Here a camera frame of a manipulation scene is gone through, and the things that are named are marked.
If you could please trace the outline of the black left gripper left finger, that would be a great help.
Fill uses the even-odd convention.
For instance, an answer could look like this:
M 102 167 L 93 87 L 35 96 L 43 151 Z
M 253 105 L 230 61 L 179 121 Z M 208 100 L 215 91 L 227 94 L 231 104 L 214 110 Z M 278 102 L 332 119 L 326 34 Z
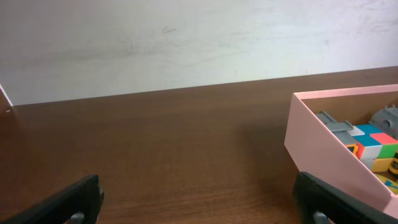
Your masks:
M 95 224 L 104 200 L 97 175 L 88 175 L 38 204 L 14 215 L 3 224 Z

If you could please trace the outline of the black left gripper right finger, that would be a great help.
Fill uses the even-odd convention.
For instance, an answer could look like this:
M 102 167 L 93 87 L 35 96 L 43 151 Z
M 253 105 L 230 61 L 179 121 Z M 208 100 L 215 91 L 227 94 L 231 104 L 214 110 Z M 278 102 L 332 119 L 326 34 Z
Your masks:
M 308 172 L 297 174 L 293 196 L 300 221 L 305 224 L 397 224 L 396 218 L 362 203 Z

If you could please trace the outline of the yellow grey toy truck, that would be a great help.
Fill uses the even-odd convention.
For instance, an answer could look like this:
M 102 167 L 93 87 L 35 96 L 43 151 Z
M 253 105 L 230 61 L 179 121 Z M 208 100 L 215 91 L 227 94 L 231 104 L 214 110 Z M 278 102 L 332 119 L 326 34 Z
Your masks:
M 357 156 L 358 144 L 349 131 L 354 126 L 349 121 L 338 122 L 326 111 L 321 111 L 315 115 L 355 156 Z
M 374 113 L 369 124 L 380 129 L 384 134 L 387 134 L 397 142 L 397 107 L 395 105 L 392 105 L 392 107 L 385 106 Z M 387 171 L 393 177 L 397 178 L 397 146 Z

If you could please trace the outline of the colourful puzzle cube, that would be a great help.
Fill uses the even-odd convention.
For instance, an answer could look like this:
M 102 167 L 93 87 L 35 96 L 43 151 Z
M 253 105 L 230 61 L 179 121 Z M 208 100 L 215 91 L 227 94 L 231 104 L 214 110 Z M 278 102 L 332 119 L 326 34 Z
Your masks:
M 397 140 L 371 124 L 353 126 L 347 148 L 372 172 L 387 172 L 397 152 Z

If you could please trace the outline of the yellow ball with blue letters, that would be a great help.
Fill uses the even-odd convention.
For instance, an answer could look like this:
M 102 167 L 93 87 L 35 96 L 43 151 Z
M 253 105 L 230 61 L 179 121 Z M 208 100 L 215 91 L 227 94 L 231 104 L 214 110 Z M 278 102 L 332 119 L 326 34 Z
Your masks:
M 394 194 L 398 194 L 398 184 L 387 177 L 384 177 L 379 174 L 375 174 L 375 176 Z

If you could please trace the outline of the pink open cardboard box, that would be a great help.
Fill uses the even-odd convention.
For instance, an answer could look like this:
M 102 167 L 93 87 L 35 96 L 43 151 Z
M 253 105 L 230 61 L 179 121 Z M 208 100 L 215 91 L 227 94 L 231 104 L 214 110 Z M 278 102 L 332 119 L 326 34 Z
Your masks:
M 326 111 L 338 121 L 364 124 L 377 110 L 396 104 L 397 85 L 294 93 L 284 145 L 298 170 L 397 217 L 397 196 L 316 117 Z

